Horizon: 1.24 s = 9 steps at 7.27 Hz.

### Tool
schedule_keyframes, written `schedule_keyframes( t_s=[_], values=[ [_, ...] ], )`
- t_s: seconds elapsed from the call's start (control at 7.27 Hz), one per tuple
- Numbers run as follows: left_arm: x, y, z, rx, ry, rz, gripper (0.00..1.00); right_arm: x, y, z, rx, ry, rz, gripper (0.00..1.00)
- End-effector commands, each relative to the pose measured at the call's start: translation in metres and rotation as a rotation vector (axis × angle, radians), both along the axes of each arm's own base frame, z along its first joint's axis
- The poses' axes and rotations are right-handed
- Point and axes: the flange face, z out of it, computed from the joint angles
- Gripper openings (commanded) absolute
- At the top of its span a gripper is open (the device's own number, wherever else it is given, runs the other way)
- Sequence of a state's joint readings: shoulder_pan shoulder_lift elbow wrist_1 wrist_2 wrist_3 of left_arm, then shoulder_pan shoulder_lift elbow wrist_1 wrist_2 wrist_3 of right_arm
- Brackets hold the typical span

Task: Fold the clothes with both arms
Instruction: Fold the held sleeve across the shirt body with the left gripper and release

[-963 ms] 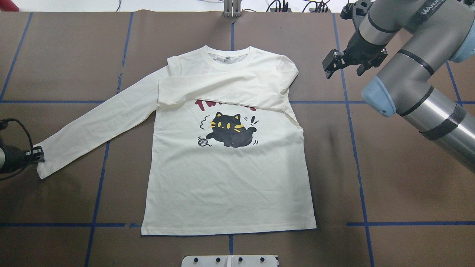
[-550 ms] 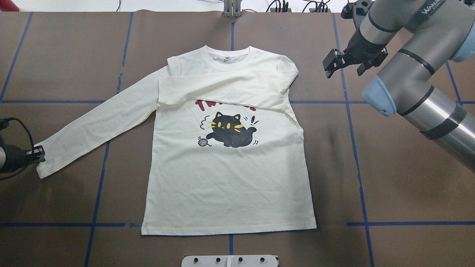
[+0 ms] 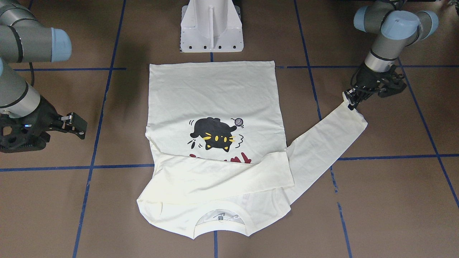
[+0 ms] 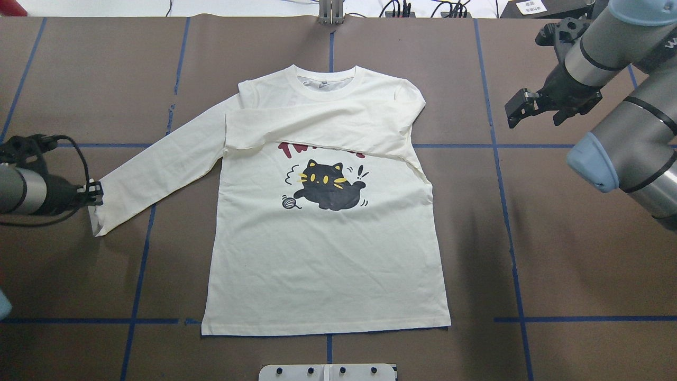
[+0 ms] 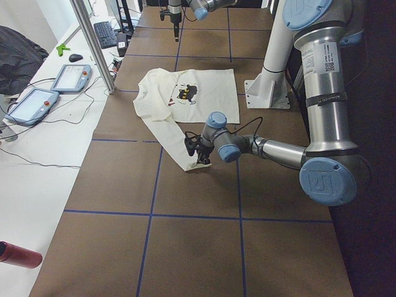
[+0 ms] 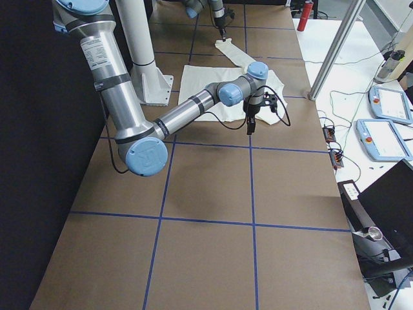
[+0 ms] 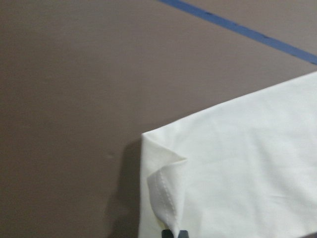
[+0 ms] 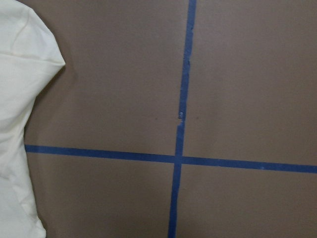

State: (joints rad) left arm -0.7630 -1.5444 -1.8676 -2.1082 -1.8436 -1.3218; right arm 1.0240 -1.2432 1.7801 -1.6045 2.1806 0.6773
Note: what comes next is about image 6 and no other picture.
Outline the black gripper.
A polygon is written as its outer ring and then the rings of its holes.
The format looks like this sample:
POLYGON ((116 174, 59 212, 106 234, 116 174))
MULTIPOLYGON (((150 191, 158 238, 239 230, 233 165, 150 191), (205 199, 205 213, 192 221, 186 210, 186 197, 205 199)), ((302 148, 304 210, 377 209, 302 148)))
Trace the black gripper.
POLYGON ((233 11, 213 11, 212 12, 214 26, 219 29, 220 37, 223 41, 227 40, 227 31, 225 27, 227 26, 226 18, 234 19, 233 11))
POLYGON ((244 99, 243 111, 247 116, 247 134, 252 134, 256 129, 256 114, 259 114, 259 119, 263 121, 271 121, 269 112, 277 113, 277 97, 275 94, 264 92, 262 94, 254 94, 244 99))

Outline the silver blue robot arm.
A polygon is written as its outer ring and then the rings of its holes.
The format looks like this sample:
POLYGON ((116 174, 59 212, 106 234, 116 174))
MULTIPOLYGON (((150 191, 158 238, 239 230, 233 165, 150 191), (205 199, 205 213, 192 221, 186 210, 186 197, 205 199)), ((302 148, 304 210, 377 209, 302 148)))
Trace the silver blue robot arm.
POLYGON ((249 64, 233 81, 211 83, 154 121, 145 118, 143 105, 167 105, 174 78, 157 67, 142 1, 118 1, 114 16, 108 1, 54 1, 58 32, 79 38, 94 77, 103 112, 116 127, 119 157, 129 172, 153 176, 166 165, 164 139, 222 103, 243 104, 249 134, 255 131, 262 107, 277 110, 281 98, 268 84, 262 62, 249 64))
POLYGON ((235 12, 226 7, 222 0, 182 0, 187 16, 197 17, 206 8, 209 10, 212 26, 219 30, 222 42, 227 40, 226 27, 234 20, 235 12))

